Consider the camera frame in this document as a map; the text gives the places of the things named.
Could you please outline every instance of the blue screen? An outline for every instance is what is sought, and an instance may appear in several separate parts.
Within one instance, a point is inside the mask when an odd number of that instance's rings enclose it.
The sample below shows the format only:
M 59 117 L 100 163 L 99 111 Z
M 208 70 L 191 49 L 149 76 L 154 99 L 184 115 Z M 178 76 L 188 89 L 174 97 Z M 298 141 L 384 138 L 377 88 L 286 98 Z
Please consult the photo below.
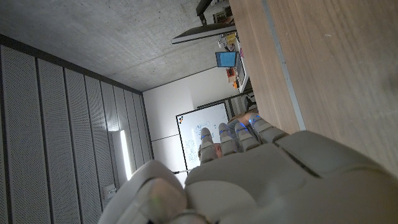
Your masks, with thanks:
M 237 53 L 238 52 L 216 52 L 217 66 L 235 67 Z

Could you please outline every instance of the ceiling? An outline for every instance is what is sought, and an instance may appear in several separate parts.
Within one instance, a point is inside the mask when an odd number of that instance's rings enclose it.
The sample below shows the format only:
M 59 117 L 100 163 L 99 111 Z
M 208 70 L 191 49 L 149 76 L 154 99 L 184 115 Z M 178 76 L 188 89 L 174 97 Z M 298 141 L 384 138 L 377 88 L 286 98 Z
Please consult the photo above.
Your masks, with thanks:
M 171 44 L 201 25 L 199 1 L 2 0 L 0 34 L 146 91 L 216 66 L 217 37 Z

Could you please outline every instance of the fluorescent light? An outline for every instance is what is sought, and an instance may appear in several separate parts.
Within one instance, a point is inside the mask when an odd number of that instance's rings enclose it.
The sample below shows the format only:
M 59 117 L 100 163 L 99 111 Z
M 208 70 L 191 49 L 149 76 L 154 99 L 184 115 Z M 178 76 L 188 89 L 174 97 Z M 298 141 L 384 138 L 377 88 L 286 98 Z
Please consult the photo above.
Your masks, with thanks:
M 126 169 L 127 180 L 130 180 L 132 174 L 131 174 L 129 151 L 127 149 L 126 134 L 124 133 L 124 131 L 120 131 L 120 139 L 122 141 L 124 168 Z

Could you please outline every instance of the acoustic wall panel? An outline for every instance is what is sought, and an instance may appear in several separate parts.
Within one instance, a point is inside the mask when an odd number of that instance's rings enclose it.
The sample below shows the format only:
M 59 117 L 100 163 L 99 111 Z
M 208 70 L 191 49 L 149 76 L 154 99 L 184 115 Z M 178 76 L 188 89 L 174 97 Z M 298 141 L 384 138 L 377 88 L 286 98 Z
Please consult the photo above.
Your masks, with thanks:
M 153 155 L 153 152 L 152 152 L 152 144 L 150 143 L 147 112 L 145 110 L 144 97 L 143 96 L 139 96 L 139 98 L 141 99 L 142 118 L 144 119 L 144 127 L 145 127 L 145 133 L 146 133 L 146 137 L 147 137 L 149 155 L 150 155 L 150 159 L 153 159 L 154 155 Z
M 132 93 L 130 91 L 124 91 L 124 97 L 126 99 L 127 115 L 129 116 L 129 125 L 132 139 L 132 147 L 136 158 L 137 169 L 144 165 L 144 156 L 142 155 L 140 132 L 138 131 L 138 123 L 136 116 L 136 109 L 134 107 L 134 100 L 132 99 Z
M 6 173 L 4 170 L 4 152 L 2 141 L 2 114 L 0 105 L 0 223 L 8 224 Z
M 224 102 L 225 102 L 225 108 L 226 108 L 226 113 L 228 114 L 228 118 L 231 119 L 233 117 L 232 113 L 231 113 L 231 106 L 232 105 L 229 104 L 228 100 L 226 100 Z
M 62 67 L 38 60 L 44 136 L 55 223 L 80 223 Z
M 134 99 L 134 107 L 136 108 L 138 130 L 140 132 L 142 155 L 144 156 L 144 162 L 150 161 L 149 147 L 147 141 L 147 135 L 144 124 L 144 115 L 142 113 L 141 97 L 135 93 L 132 94 Z
M 104 112 L 105 112 L 105 121 L 108 127 L 108 139 L 109 139 L 109 148 L 111 150 L 111 158 L 112 158 L 112 167 L 113 167 L 113 175 L 115 179 L 115 186 L 117 189 L 120 188 L 119 184 L 119 174 L 118 168 L 116 167 L 116 158 L 114 155 L 113 149 L 113 139 L 112 132 L 119 131 L 119 122 L 118 122 L 118 114 L 116 112 L 116 104 L 114 102 L 114 94 L 113 94 L 113 86 L 101 82 L 101 90 L 102 90 L 102 98 L 104 104 Z
M 65 80 L 81 215 L 83 223 L 97 223 L 101 216 L 101 202 L 85 82 L 82 74 L 67 69 L 65 69 Z
M 105 187 L 114 184 L 114 178 L 101 95 L 101 85 L 99 80 L 91 77 L 85 77 L 85 80 L 88 109 L 91 118 L 91 130 L 93 132 L 94 150 L 97 161 L 99 187 L 101 189 L 103 207 L 105 207 L 110 199 L 104 198 L 104 190 Z
M 127 117 L 127 109 L 126 109 L 126 101 L 124 100 L 124 92 L 121 88 L 115 87 L 115 86 L 113 87 L 113 90 L 114 90 L 114 99 L 116 102 L 116 111 L 118 112 L 119 128 L 120 128 L 120 130 L 124 130 L 124 133 L 126 134 L 127 149 L 129 151 L 131 169 L 132 169 L 132 172 L 134 172 L 137 169 L 136 161 L 135 161 L 135 157 L 137 155 L 134 154 L 134 151 L 132 149 L 132 141 L 131 141 L 131 135 L 130 135 L 130 131 L 129 131 L 130 126 L 129 126 L 129 120 Z
M 12 221 L 50 223 L 35 58 L 1 46 Z

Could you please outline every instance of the wall light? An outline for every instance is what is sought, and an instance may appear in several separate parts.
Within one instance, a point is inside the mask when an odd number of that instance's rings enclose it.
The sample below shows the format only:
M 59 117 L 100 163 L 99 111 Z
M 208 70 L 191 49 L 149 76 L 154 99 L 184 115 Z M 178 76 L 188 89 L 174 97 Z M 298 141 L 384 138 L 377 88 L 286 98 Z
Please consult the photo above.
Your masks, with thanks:
M 130 165 L 129 151 L 127 149 L 126 134 L 124 133 L 124 131 L 120 131 L 120 140 L 122 142 L 124 168 L 126 169 L 127 180 L 130 180 L 130 178 L 132 176 L 132 174 L 131 174 L 131 165 Z
M 123 130 L 112 132 L 112 139 L 119 183 L 122 186 L 132 176 L 126 132 Z

